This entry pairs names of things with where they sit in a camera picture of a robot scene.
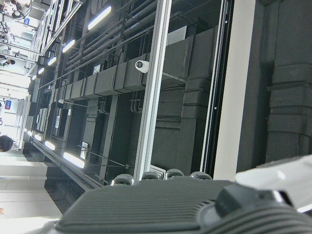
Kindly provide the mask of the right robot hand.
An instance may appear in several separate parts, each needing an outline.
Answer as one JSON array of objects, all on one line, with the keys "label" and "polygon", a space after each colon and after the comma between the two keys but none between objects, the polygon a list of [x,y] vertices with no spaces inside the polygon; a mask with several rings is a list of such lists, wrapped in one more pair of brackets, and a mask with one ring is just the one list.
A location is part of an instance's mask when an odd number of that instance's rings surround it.
[{"label": "right robot hand", "polygon": [[309,234],[312,157],[296,156],[239,172],[233,182],[203,172],[117,176],[85,192],[38,234]]}]

